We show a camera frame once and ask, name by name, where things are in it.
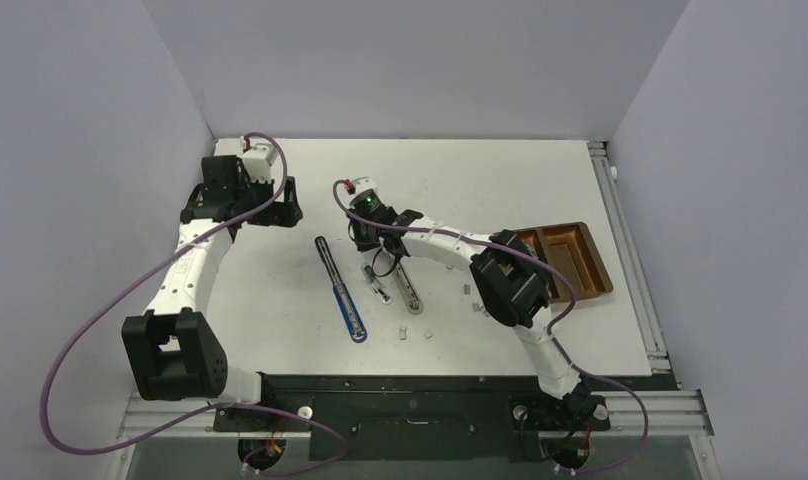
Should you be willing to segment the light blue staple box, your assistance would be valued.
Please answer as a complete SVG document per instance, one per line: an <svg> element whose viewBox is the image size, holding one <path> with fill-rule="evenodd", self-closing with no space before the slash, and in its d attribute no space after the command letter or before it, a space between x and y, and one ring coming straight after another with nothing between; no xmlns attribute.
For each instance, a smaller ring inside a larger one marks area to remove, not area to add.
<svg viewBox="0 0 808 480"><path fill-rule="evenodd" d="M367 262L363 262L361 264L361 271L373 294L379 298L383 305L390 305L392 303L392 297L386 291L380 279L373 273L371 265Z"/></svg>

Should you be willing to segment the silver black stapler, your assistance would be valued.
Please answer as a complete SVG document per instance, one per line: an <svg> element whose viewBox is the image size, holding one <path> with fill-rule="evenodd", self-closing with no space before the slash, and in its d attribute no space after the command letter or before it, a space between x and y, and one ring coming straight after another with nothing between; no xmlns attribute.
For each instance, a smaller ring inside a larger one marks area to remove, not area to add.
<svg viewBox="0 0 808 480"><path fill-rule="evenodd" d="M411 315L420 315L424 311L424 303L402 261L394 268L392 277L407 311Z"/></svg>

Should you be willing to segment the blue stapler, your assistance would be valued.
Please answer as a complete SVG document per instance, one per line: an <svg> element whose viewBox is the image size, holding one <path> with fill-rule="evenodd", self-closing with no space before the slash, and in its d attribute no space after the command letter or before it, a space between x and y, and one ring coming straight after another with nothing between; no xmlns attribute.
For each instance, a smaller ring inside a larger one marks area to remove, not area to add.
<svg viewBox="0 0 808 480"><path fill-rule="evenodd" d="M317 236L314 239L314 245L331 281L334 298L339 306L349 337L355 343L365 342L368 338L367 330L338 270L326 238Z"/></svg>

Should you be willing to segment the brown plastic divided tray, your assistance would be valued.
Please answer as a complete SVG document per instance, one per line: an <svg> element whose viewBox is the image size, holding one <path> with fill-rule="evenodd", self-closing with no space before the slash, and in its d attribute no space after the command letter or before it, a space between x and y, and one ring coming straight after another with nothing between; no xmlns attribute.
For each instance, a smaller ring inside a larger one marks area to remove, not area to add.
<svg viewBox="0 0 808 480"><path fill-rule="evenodd" d="M584 222L516 230L531 254L566 277L578 300L613 292L613 283L589 227Z"/></svg>

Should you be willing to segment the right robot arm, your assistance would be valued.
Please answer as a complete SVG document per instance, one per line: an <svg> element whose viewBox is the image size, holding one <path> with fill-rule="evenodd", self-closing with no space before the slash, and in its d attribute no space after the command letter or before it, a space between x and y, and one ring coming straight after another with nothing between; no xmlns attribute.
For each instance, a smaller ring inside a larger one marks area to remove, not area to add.
<svg viewBox="0 0 808 480"><path fill-rule="evenodd" d="M359 247L469 272L491 318L512 328L520 340L539 388L549 395L547 419L569 428L584 416L584 401L576 393L584 373L556 337L556 325L575 308L577 292L562 273L531 254L516 232L475 234L414 210L396 212L367 178L336 181L333 197Z"/></svg>

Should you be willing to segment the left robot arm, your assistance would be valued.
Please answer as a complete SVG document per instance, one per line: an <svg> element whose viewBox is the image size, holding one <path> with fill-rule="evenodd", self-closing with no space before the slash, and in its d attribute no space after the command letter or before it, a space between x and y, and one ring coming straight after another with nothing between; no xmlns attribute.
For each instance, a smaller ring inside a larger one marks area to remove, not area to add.
<svg viewBox="0 0 808 480"><path fill-rule="evenodd" d="M121 335L140 396L238 403L254 430L269 428L277 401L262 374L230 364L206 319L220 264L245 225L291 228L302 219L295 180L271 176L276 152L264 146L205 157L203 180L180 213L179 258L172 261L143 314L125 319Z"/></svg>

